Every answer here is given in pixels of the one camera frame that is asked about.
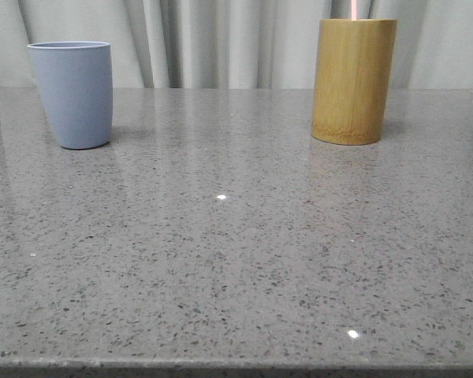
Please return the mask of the blue plastic cup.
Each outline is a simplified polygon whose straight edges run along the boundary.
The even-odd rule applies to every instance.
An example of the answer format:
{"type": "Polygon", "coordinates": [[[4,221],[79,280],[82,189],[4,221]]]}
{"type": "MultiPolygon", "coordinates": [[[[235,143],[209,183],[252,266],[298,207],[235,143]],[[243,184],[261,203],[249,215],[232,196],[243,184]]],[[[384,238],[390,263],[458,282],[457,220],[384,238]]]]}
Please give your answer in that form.
{"type": "Polygon", "coordinates": [[[59,145],[85,150],[107,144],[113,120],[110,44],[32,43],[28,52],[43,108],[59,145]]]}

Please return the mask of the pink chopstick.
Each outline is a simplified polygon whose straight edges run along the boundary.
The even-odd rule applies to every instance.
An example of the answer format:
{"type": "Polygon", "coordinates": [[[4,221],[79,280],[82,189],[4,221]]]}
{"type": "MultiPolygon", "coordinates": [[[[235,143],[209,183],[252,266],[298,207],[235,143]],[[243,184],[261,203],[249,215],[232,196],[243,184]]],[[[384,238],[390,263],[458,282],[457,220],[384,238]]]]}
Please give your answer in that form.
{"type": "Polygon", "coordinates": [[[351,20],[357,20],[358,18],[358,1],[351,0],[351,20]]]}

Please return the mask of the grey-white curtain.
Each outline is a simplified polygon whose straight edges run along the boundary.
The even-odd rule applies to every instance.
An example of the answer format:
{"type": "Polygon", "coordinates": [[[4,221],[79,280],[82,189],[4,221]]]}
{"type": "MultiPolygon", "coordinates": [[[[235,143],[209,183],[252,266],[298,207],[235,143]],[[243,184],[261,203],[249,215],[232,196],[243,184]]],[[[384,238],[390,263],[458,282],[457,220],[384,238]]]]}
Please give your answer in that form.
{"type": "MultiPolygon", "coordinates": [[[[309,89],[319,24],[347,1],[0,1],[0,87],[34,85],[27,46],[111,45],[115,87],[309,89]]],[[[473,89],[473,1],[360,1],[394,19],[394,88],[473,89]]]]}

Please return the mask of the bamboo cylindrical holder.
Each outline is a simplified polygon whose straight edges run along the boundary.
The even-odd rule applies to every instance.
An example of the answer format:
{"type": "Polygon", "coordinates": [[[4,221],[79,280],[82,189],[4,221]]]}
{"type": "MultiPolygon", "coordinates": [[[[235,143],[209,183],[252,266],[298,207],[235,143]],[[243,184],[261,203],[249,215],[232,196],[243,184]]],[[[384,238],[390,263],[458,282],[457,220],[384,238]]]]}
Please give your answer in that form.
{"type": "Polygon", "coordinates": [[[396,32],[396,19],[320,21],[312,137],[346,146],[380,140],[396,32]]]}

